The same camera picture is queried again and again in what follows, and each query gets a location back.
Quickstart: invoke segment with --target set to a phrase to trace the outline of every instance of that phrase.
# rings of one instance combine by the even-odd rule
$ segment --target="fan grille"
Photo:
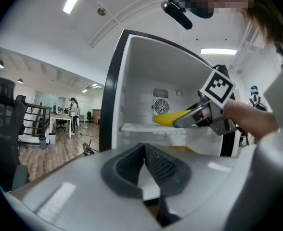
[[[166,114],[169,111],[169,105],[165,99],[158,99],[154,103],[154,110],[159,114]]]

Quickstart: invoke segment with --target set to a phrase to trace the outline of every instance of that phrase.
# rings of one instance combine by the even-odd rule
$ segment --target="yellow object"
[[[172,123],[179,117],[189,113],[191,110],[179,111],[169,114],[156,115],[154,117],[154,123],[160,124],[165,127],[173,127]]]

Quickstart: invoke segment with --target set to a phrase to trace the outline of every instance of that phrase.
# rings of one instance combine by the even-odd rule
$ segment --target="person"
[[[80,107],[79,107],[79,105],[78,105],[78,102],[76,102],[76,104],[77,104],[77,110],[76,110],[76,116],[77,116],[77,118],[76,118],[76,126],[79,127]]]
[[[268,110],[264,98],[259,96],[257,86],[251,86],[251,97],[248,99],[247,104],[259,110]]]
[[[76,123],[76,119],[77,119],[77,101],[75,98],[71,98],[71,110],[70,110],[70,116],[72,117],[73,121],[72,121],[72,134],[74,135],[75,133],[75,123]]]
[[[191,6],[195,6],[191,8],[191,11],[194,9],[196,11],[197,8],[206,8],[209,11],[217,7],[236,8],[247,21],[259,28],[267,44],[274,44],[280,57],[281,67],[283,67],[283,23],[270,0],[191,0]],[[257,140],[279,129],[273,113],[255,109],[232,99],[227,101],[224,114]]]

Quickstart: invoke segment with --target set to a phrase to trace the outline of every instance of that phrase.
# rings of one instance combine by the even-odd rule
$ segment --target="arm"
[[[273,113],[264,112],[229,99],[224,107],[225,116],[260,140],[279,127]]]

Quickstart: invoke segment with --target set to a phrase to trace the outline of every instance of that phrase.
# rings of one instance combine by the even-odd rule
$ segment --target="shelf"
[[[200,129],[198,126],[191,126],[190,129]],[[125,123],[120,131],[125,132],[181,132],[186,128],[171,128],[164,127],[159,124],[139,124],[139,123]]]

